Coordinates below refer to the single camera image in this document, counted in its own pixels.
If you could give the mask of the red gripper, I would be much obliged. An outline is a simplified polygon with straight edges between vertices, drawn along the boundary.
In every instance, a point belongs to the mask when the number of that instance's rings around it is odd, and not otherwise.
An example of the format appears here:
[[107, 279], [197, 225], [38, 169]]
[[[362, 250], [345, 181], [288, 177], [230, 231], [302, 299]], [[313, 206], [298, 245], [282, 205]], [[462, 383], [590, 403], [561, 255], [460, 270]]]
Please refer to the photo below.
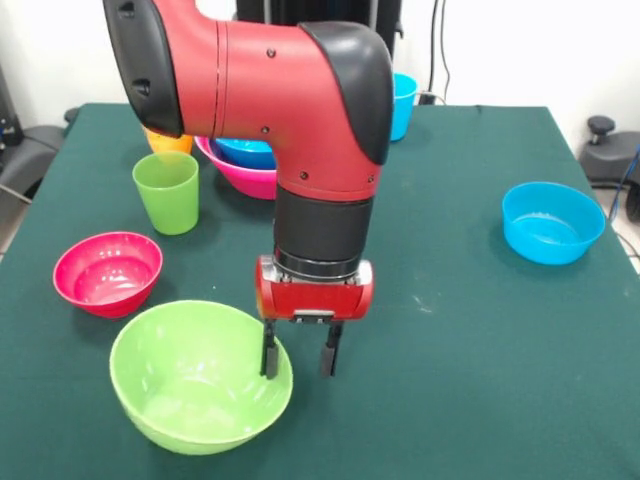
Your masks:
[[338, 321], [363, 318], [373, 301], [373, 266], [359, 263], [356, 273], [346, 279], [318, 282], [292, 277], [275, 263], [272, 255], [258, 258], [255, 268], [257, 310], [264, 321], [260, 374], [271, 380], [278, 373], [278, 346], [275, 321], [293, 323], [330, 323], [321, 352], [321, 374], [335, 375], [337, 355], [343, 332]]

